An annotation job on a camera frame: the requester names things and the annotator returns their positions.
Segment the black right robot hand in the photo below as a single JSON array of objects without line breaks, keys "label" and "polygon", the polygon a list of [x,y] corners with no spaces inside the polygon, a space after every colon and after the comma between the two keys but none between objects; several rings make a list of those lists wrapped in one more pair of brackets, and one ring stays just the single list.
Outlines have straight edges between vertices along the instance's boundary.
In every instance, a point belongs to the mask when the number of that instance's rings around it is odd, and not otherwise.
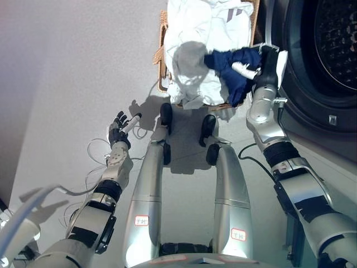
[{"label": "black right robot hand", "polygon": [[232,63],[231,68],[241,76],[254,81],[259,87],[272,85],[275,89],[278,89],[276,68],[278,65],[279,47],[261,43],[254,45],[252,48],[257,50],[261,56],[261,67],[249,70],[249,64],[236,61]]}]

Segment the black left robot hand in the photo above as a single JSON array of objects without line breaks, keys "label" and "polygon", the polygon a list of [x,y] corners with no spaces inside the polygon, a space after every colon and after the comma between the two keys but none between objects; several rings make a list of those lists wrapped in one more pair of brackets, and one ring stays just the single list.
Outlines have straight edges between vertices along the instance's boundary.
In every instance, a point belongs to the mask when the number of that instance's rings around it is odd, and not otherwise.
[{"label": "black left robot hand", "polygon": [[108,141],[110,148],[118,142],[124,142],[128,149],[131,148],[131,143],[128,140],[128,132],[140,121],[141,113],[136,113],[131,119],[128,119],[123,111],[120,111],[109,126]]}]

